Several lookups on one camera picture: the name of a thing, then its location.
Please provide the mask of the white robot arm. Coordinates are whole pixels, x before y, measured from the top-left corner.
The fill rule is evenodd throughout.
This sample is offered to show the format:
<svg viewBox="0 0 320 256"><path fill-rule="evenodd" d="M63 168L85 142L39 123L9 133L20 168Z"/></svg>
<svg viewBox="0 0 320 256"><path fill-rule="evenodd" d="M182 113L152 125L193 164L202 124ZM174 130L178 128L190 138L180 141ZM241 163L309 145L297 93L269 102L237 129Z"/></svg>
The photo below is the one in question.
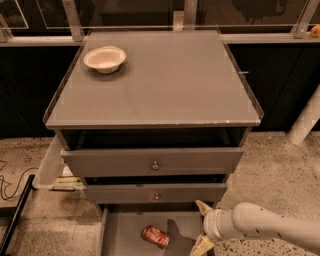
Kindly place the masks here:
<svg viewBox="0 0 320 256"><path fill-rule="evenodd" d="M196 200L203 219L203 235L199 235L190 256L203 256L217 242L231 239L277 238L314 254L320 253L320 222L276 214L259 205L243 202L233 209L213 209Z"/></svg>

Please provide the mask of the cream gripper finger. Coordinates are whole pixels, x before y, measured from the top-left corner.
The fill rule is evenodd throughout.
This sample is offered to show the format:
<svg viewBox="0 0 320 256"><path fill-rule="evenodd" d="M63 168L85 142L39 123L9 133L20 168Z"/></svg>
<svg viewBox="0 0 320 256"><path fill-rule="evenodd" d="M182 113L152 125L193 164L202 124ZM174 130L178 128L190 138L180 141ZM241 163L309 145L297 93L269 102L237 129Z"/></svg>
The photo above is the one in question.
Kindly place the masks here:
<svg viewBox="0 0 320 256"><path fill-rule="evenodd" d="M191 249L190 256L204 256L215 246L215 242L208 236L199 235Z"/></svg>
<svg viewBox="0 0 320 256"><path fill-rule="evenodd" d="M202 202L201 200L196 200L195 203L198 206L199 211L200 211L202 216L205 216L206 214L208 214L210 211L213 210L212 207L210 207L206 203Z"/></svg>

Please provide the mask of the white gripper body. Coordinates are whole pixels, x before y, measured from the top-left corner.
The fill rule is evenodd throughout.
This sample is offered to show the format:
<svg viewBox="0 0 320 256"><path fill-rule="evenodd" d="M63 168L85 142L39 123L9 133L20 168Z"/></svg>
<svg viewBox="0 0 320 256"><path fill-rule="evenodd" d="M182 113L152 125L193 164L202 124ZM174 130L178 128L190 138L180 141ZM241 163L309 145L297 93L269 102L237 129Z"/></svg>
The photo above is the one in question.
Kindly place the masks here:
<svg viewBox="0 0 320 256"><path fill-rule="evenodd" d="M231 210L210 210L203 221L205 234L216 242L229 240L235 235Z"/></svg>

